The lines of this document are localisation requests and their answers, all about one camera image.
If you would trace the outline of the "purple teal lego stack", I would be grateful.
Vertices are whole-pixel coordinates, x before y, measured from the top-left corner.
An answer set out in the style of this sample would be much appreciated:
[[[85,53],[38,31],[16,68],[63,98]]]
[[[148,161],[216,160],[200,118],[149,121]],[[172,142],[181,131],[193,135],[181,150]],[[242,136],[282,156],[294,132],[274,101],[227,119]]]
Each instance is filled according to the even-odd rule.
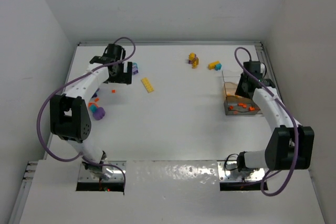
[[[97,89],[97,90],[95,91],[95,93],[92,95],[92,98],[96,98],[96,97],[98,96],[98,91],[99,91],[99,89]]]

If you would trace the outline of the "yellow purple striped lego figure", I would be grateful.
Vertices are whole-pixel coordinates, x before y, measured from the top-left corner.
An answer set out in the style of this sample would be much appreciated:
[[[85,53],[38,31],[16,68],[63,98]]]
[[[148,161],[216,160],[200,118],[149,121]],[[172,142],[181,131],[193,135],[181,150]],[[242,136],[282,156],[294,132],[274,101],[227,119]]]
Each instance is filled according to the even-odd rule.
[[[188,56],[188,64],[192,66],[193,69],[196,69],[199,65],[199,58],[195,53],[190,53]]]

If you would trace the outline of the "yellow flat lego plate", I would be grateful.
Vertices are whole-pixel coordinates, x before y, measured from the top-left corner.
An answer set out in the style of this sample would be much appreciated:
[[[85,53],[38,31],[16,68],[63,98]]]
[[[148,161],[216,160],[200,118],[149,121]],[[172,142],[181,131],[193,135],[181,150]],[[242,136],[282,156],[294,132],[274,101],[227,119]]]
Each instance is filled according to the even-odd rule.
[[[151,83],[150,83],[150,81],[148,80],[148,78],[142,78],[142,79],[141,79],[141,82],[142,82],[144,88],[146,89],[146,91],[147,91],[148,93],[151,93],[151,92],[154,91],[154,88],[153,88],[153,86],[151,85]]]

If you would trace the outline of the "metal base plate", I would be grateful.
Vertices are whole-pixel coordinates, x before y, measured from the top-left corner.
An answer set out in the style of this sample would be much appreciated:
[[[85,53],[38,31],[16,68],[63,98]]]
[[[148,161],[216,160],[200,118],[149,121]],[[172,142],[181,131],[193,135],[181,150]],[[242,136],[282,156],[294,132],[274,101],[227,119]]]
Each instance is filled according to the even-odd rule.
[[[236,161],[218,161],[218,177],[221,183],[250,183],[261,180],[265,175],[263,168],[239,172]]]
[[[101,180],[102,182],[123,182],[122,172],[116,167],[123,170],[126,173],[126,162],[125,161],[106,161],[106,164],[112,166],[102,166],[96,167],[82,162],[78,174],[78,182],[81,183],[93,183]]]

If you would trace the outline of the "grey clear plastic container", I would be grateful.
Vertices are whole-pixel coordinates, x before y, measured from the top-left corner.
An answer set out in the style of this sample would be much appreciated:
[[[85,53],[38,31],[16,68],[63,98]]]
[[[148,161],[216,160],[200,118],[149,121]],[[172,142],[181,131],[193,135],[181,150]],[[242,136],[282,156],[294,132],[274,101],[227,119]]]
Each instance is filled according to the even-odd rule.
[[[249,111],[249,107],[255,108],[254,111]],[[227,116],[237,116],[237,115],[256,115],[261,114],[260,108],[257,104],[250,100],[250,102],[227,102],[224,101],[225,114]]]

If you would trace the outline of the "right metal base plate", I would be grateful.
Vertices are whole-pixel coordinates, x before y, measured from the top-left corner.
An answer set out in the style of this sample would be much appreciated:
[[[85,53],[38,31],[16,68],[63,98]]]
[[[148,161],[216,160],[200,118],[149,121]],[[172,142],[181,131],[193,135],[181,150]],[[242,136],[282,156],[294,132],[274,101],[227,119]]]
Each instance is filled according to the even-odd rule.
[[[265,175],[263,168],[239,172],[236,161],[218,161],[218,177],[221,183],[250,183],[261,180]]]

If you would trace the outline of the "purple round lego block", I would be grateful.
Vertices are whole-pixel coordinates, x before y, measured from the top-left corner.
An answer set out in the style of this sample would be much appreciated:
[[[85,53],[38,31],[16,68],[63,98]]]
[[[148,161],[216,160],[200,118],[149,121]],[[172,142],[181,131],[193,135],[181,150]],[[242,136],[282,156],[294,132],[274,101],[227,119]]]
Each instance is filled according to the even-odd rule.
[[[105,114],[106,114],[106,112],[105,112],[104,108],[102,108],[102,107],[98,107],[98,108],[96,108],[96,110],[93,112],[93,117],[94,117],[95,120],[98,121],[98,120],[103,119],[104,116],[105,116]]]

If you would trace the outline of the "yellow and teal lego block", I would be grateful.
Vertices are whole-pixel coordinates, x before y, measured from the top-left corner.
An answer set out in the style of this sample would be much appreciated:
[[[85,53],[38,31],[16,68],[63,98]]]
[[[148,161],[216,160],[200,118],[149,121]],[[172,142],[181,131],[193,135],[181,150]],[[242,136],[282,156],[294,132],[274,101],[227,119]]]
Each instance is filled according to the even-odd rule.
[[[214,61],[208,64],[209,70],[216,70],[219,71],[222,68],[222,64],[219,61]]]

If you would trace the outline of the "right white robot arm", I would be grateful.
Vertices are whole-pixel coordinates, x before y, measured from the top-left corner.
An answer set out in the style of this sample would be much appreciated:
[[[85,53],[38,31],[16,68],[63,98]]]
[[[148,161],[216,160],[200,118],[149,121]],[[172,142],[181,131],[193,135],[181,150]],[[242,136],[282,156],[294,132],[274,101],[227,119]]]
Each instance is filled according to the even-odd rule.
[[[298,136],[298,157],[295,169],[308,169],[311,162],[314,131],[292,120],[278,97],[275,84],[264,79],[261,62],[245,61],[244,68],[255,78],[243,72],[240,76],[236,94],[251,99],[261,110],[272,131],[267,147],[262,151],[240,152],[237,158],[239,171],[249,169],[289,170],[295,155],[295,136]]]

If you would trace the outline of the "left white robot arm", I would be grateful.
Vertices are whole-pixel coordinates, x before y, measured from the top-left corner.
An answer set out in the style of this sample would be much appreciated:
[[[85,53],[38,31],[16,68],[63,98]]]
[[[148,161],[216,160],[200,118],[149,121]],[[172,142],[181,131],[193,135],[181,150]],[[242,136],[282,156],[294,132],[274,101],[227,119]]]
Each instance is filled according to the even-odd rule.
[[[105,181],[112,178],[117,168],[108,166],[106,153],[89,137],[90,118],[101,120],[105,116],[104,109],[90,104],[90,100],[103,83],[131,84],[133,63],[124,63],[125,54],[122,46],[108,44],[102,56],[90,60],[86,77],[50,99],[52,134],[69,143],[81,155],[85,168]]]

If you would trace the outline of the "teal and purple lego cluster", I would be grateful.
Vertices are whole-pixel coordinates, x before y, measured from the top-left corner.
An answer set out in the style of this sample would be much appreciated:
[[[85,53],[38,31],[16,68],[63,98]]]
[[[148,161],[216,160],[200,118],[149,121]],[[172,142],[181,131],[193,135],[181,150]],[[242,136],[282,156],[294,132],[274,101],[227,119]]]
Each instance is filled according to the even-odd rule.
[[[137,65],[137,63],[133,63],[132,64],[132,74],[133,75],[136,75],[136,74],[138,74],[139,73],[139,69],[138,69],[138,65]]]

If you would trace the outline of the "amber tinted plastic container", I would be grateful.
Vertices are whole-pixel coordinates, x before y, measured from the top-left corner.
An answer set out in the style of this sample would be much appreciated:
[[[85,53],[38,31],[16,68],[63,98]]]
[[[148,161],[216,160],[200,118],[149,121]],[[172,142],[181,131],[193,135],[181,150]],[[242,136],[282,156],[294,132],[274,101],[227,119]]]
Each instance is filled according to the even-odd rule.
[[[224,82],[223,85],[223,99],[227,102],[250,102],[250,99],[236,95],[238,84],[233,82]]]

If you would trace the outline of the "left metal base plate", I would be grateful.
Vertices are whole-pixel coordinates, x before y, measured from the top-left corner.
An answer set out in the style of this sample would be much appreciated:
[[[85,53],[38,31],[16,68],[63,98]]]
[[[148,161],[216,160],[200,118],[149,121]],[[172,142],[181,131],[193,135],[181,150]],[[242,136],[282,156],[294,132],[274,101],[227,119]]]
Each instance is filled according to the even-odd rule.
[[[125,161],[106,161],[106,164],[112,166],[102,166],[96,167],[82,162],[78,174],[78,182],[81,183],[93,183],[101,180],[102,182],[123,182],[122,172],[116,167],[123,170],[126,173],[126,162]]]

